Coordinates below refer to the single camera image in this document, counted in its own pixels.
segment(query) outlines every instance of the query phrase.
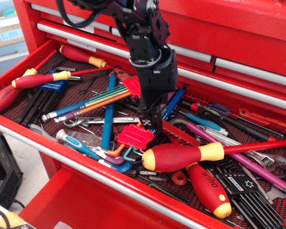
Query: red screwdriver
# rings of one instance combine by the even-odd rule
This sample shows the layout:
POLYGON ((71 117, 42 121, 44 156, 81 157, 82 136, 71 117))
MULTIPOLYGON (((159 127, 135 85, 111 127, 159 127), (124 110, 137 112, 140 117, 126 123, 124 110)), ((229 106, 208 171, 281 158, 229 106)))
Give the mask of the red screwdriver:
POLYGON ((87 54, 84 50, 71 45, 62 45, 60 53, 72 61, 90 63, 98 68, 110 67, 105 60, 93 57, 87 54))
POLYGON ((186 170, 195 194, 202 205, 220 219, 230 215, 232 207, 219 181, 198 163, 187 166, 186 170))
POLYGON ((286 140, 225 147, 218 142, 199 147, 168 143, 147 150, 143 154, 142 162, 146 169, 169 173, 183 169, 195 162, 223 159, 225 154, 273 149, 285 146, 286 140))
POLYGON ((14 88, 24 89, 37 87, 52 81, 68 80, 69 78, 71 78, 71 72, 63 71, 48 75, 27 75, 25 77, 17 78, 16 80, 12 81, 11 84, 14 88))
MULTIPOLYGON (((28 69, 23 76, 26 75, 36 75, 37 71, 39 71, 43 65, 57 53, 57 50, 54 50, 49 54, 43 61, 41 61, 35 68, 28 69)), ((12 84, 4 87, 0 90, 0 111, 4 110, 8 106, 10 106, 14 100, 18 97, 20 92, 22 91, 21 88, 14 88, 12 84)))

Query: drawer handle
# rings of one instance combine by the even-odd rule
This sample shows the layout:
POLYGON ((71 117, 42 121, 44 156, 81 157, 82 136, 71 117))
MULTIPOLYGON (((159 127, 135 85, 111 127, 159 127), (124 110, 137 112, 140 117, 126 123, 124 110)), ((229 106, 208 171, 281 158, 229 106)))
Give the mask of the drawer handle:
POLYGON ((14 58, 26 56, 26 55, 28 55, 28 54, 29 54, 28 51, 26 51, 26 52, 18 51, 18 52, 16 52, 16 53, 13 53, 13 54, 10 54, 10 55, 6 55, 6 56, 0 57, 0 62, 6 61, 6 60, 9 60, 9 59, 14 59, 14 58))

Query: robotic arm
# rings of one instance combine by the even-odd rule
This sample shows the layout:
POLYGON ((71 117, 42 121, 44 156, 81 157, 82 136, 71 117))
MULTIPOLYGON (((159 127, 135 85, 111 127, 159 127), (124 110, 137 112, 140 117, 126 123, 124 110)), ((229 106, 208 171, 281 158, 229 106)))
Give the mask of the robotic arm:
POLYGON ((70 25, 80 28, 92 23, 100 14, 112 16, 129 47, 130 64, 136 69, 141 101, 138 116, 146 129, 161 129, 161 104, 168 93, 177 89, 176 53, 167 44, 169 24, 164 21, 158 0, 69 0, 81 9, 92 11, 81 23, 73 24, 65 13, 62 0, 59 11, 70 25))

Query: red and yellow screwdriver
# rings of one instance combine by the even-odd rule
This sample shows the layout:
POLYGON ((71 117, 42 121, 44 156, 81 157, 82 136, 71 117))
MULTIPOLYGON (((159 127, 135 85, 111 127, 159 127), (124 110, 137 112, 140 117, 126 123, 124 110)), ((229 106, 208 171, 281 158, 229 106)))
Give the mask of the red and yellow screwdriver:
MULTIPOLYGON (((35 68, 28 69, 23 76, 26 75, 36 75, 37 72, 43 67, 43 65, 57 53, 57 50, 54 50, 51 54, 49 54, 42 62, 40 62, 35 68)), ((15 99, 18 97, 21 88, 14 88, 12 84, 4 87, 0 90, 0 111, 4 110, 8 106, 10 106, 15 99)))
POLYGON ((151 171, 175 172, 199 161, 216 161, 225 154, 285 147, 286 140, 258 142, 238 146, 225 146, 221 143, 210 143, 205 146, 185 146, 162 144, 147 150, 142 157, 143 166, 151 171))

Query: black cable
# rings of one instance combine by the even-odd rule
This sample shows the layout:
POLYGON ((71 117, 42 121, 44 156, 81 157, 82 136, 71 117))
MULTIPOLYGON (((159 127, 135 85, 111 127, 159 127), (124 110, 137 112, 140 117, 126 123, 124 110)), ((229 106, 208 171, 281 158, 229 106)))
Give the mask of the black cable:
POLYGON ((19 204, 22 208, 25 208, 25 206, 20 201, 18 201, 16 199, 13 199, 12 202, 19 204))
POLYGON ((75 23, 71 22, 71 20, 68 18, 67 14, 65 12, 64 5, 63 5, 63 0, 56 0, 56 2, 57 2, 57 6, 59 9, 59 12, 61 13, 62 18, 66 21, 66 23, 68 23, 69 25, 71 25, 75 28, 83 28, 83 27, 91 24, 93 21, 95 21, 99 17, 99 15, 103 11, 103 9, 96 9, 89 16, 88 19, 85 19, 84 21, 75 24, 75 23))
POLYGON ((7 217, 5 216, 5 214, 0 211, 0 216, 3 218, 3 220, 6 223, 6 229, 10 229, 10 224, 9 224, 9 221, 8 221, 7 217))

